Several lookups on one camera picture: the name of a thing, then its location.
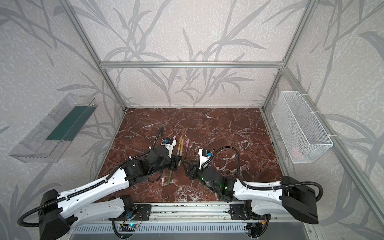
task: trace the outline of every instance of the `red marble surface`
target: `red marble surface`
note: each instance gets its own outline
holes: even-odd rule
[[[128,109],[125,119],[109,151],[99,177],[109,174],[114,167],[146,151],[159,127],[164,136],[174,132],[189,139],[186,160],[198,161],[198,149],[211,152],[222,146],[233,146],[241,154],[243,178],[250,182],[272,182],[282,178],[271,140],[258,108],[182,108],[182,109]],[[212,165],[224,176],[237,177],[237,156],[231,150],[222,150]],[[159,174],[150,178],[156,180]],[[156,183],[142,182],[101,199],[130,194],[135,202],[218,201],[197,179],[189,180],[183,166],[172,173],[169,170]]]

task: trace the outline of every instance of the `transparent plastic container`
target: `transparent plastic container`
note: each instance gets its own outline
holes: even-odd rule
[[[9,155],[23,162],[57,162],[96,109],[93,101],[68,94]]]

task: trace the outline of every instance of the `wallpaper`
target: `wallpaper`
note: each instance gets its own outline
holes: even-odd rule
[[[109,76],[131,107],[259,107],[274,68],[115,68]]]
[[[384,1],[319,5],[288,66],[384,197]]]
[[[332,148],[313,163],[292,163],[272,117],[272,110],[281,91],[293,91],[284,76],[272,94],[265,112],[289,175],[299,181],[318,182],[324,188],[324,195],[317,202],[321,237],[325,240],[384,239],[382,225],[344,171]]]
[[[0,1],[0,238],[39,239],[19,216],[44,192],[93,180],[123,116],[56,1]],[[68,93],[93,96],[95,112],[57,163],[24,163],[8,154]],[[37,215],[27,218],[37,222]]]
[[[71,0],[102,61],[281,61],[307,0]]]

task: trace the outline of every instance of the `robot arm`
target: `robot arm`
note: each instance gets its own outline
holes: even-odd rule
[[[129,195],[93,203],[115,191],[126,189],[165,169],[175,171],[181,156],[172,156],[176,140],[165,138],[160,146],[142,155],[131,158],[116,167],[109,175],[72,190],[58,193],[55,189],[44,193],[41,205],[18,219],[23,227],[39,227],[40,240],[55,240],[76,226],[103,218],[130,218],[137,212]],[[39,223],[24,222],[38,212]]]
[[[137,208],[129,195],[107,201],[94,203],[115,191],[126,189],[139,182],[147,181],[150,176],[162,172],[164,169],[175,171],[181,156],[172,156],[176,140],[166,138],[162,144],[155,147],[162,128],[157,133],[155,143],[150,150],[136,157],[129,157],[116,167],[109,175],[85,184],[81,187],[58,193],[55,189],[44,193],[41,205],[18,219],[23,227],[39,227],[40,240],[55,240],[67,233],[71,228],[90,223],[103,218],[111,218],[113,229],[114,219],[133,218]],[[214,156],[223,148],[234,149],[238,154],[239,179],[222,176],[210,164]],[[186,176],[190,180],[199,179],[212,192],[218,193],[218,198],[225,202],[233,200],[244,201],[243,212],[238,216],[242,220],[268,220],[270,214],[290,213],[299,221],[317,224],[316,202],[322,196],[322,188],[313,182],[298,182],[290,177],[283,177],[282,181],[260,183],[244,182],[241,179],[240,154],[233,147],[222,147],[211,154],[209,150],[199,149],[200,162],[183,161]],[[319,188],[318,196],[307,185]],[[39,223],[24,222],[24,219],[38,212]],[[260,236],[255,227],[249,227],[251,235]]]
[[[240,179],[223,177],[210,162],[216,154],[210,150],[199,149],[200,162],[183,161],[185,174],[190,180],[199,179],[212,192],[218,193],[218,198],[225,202],[234,199],[244,201],[244,214],[248,219],[259,219],[265,214],[290,213],[295,219],[318,224],[316,202],[323,194],[322,187],[314,182],[298,182],[291,177],[283,177],[277,182],[244,182]],[[307,185],[319,188],[319,195]]]

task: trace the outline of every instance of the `white wire basket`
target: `white wire basket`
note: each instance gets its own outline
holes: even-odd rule
[[[272,111],[293,163],[314,162],[333,142],[298,91],[285,91]]]

